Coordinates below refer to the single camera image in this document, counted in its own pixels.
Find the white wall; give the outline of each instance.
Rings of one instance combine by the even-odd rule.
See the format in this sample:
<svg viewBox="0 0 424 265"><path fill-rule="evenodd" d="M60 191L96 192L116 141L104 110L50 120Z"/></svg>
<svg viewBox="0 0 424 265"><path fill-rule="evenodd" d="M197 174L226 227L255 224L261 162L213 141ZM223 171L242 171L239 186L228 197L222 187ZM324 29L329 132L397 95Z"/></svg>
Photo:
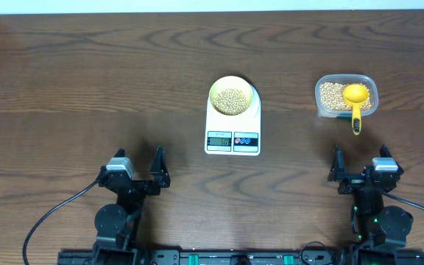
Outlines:
<svg viewBox="0 0 424 265"><path fill-rule="evenodd" d="M424 9L424 0L0 0L0 14Z"/></svg>

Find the white scale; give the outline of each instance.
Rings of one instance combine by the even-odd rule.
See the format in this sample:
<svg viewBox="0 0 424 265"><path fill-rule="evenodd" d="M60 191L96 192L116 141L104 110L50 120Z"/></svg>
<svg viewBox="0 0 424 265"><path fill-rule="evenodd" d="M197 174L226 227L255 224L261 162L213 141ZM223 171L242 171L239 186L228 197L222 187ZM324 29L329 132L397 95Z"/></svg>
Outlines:
<svg viewBox="0 0 424 265"><path fill-rule="evenodd" d="M251 101L241 114L228 116L212 105L211 98L227 89L238 88ZM261 99L256 89L240 77L223 77L211 88L207 100L204 150L210 155L259 155L261 151Z"/></svg>

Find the clear plastic container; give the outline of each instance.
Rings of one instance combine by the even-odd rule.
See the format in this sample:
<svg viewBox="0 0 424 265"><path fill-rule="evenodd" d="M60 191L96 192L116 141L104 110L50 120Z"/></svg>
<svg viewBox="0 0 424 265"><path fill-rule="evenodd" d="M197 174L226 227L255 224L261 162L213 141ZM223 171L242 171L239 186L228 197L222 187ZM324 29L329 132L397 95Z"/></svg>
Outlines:
<svg viewBox="0 0 424 265"><path fill-rule="evenodd" d="M320 85L324 82L333 82L343 85L350 84L363 84L369 88L369 100L372 108L370 110L362 110L361 116L368 116L374 113L379 105L379 95L377 94L377 87L372 79L362 74L330 74L322 77L315 85L315 99L317 100L318 116L336 118L336 117L351 117L351 111L329 110L322 103L322 96L320 95Z"/></svg>

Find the brown wooden surface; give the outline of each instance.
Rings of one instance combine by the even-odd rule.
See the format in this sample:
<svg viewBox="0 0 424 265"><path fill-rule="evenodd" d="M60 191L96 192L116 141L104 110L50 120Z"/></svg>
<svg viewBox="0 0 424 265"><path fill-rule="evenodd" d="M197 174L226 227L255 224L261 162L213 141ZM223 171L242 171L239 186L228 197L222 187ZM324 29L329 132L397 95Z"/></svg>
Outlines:
<svg viewBox="0 0 424 265"><path fill-rule="evenodd" d="M326 74L363 73L379 109L359 137L317 117ZM204 153L218 78L242 74L262 100L256 158ZM424 11L0 15L0 264L26 234L95 179L119 147L138 177L166 150L171 188L147 200L139 240L185 249L344 246L352 197L327 183L340 144L359 172L387 143L404 167L393 194L424 205ZM88 249L101 188L61 208L29 244L33 264ZM424 213L408 246L424 249Z"/></svg>

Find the yellow spoon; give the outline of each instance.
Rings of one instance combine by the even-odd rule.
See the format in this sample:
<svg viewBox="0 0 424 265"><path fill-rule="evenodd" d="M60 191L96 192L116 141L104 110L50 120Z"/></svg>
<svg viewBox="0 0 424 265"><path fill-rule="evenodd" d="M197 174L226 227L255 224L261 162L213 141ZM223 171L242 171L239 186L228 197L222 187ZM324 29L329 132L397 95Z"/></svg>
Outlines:
<svg viewBox="0 0 424 265"><path fill-rule="evenodd" d="M369 97L369 92L362 85L348 85L343 91L343 100L346 105L353 108L353 133L361 132L361 107Z"/></svg>

